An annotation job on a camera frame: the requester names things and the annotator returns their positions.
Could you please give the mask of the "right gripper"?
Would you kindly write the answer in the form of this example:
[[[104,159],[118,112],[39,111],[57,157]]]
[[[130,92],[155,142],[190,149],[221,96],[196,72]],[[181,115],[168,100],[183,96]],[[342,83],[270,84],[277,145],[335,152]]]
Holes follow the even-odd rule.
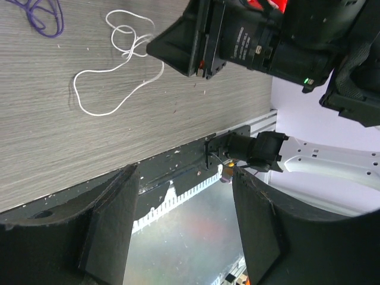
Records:
[[[310,92],[333,69],[333,56],[317,37],[321,18],[316,1],[288,1],[281,13],[246,1],[191,0],[146,51],[187,77],[197,73],[209,79],[232,62]]]

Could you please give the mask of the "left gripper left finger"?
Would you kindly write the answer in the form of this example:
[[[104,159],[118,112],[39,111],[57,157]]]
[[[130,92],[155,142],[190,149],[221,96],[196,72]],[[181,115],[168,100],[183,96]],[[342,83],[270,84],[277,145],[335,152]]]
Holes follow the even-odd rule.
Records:
[[[122,284],[140,185],[137,165],[107,186],[1,223],[2,284]]]

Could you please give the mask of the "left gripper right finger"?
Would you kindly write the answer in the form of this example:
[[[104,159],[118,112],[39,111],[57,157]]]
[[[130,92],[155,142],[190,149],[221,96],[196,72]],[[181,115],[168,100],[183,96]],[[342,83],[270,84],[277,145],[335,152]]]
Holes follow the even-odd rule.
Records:
[[[379,211],[346,217],[233,170],[251,284],[378,284]]]

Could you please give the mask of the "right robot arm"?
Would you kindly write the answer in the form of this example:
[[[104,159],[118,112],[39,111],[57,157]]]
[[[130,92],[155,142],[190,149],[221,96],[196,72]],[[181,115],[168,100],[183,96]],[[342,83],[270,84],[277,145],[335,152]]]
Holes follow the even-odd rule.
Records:
[[[273,76],[276,130],[227,155],[325,210],[379,209],[378,1],[191,1],[147,53],[187,77]]]

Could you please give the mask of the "red bin middle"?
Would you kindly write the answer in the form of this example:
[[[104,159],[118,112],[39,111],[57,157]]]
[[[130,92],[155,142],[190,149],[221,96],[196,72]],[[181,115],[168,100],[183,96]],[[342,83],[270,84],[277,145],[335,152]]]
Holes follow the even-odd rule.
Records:
[[[265,8],[271,7],[284,13],[288,0],[247,0],[246,3],[257,10],[263,11]]]

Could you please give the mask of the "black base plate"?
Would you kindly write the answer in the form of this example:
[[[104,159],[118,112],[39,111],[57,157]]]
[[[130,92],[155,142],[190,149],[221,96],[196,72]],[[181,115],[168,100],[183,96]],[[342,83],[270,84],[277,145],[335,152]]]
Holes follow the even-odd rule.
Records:
[[[136,218],[140,219],[152,208],[158,208],[169,188],[175,189],[175,197],[182,198],[214,183],[220,173],[220,161],[206,156],[206,146],[214,137],[224,134],[225,131],[213,133],[137,162],[141,198],[137,205]],[[1,223],[11,224],[29,218],[50,216],[54,208],[65,205],[82,194],[89,192],[99,195],[118,173],[119,170],[111,171],[5,211],[1,213]]]

